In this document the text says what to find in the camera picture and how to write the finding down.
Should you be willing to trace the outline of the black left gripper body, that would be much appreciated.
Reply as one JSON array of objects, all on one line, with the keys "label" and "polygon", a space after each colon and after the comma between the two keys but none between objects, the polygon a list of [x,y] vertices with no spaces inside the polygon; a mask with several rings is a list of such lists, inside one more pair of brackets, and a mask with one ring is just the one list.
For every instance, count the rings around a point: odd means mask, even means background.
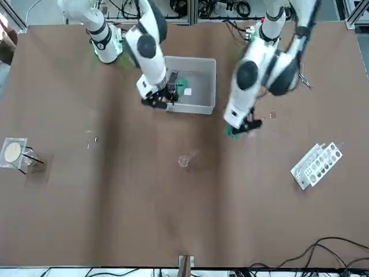
[{"label": "black left gripper body", "polygon": [[252,107],[250,109],[249,114],[244,118],[244,127],[246,130],[254,130],[258,129],[262,126],[262,120],[261,119],[255,119],[254,118],[255,108]]}]

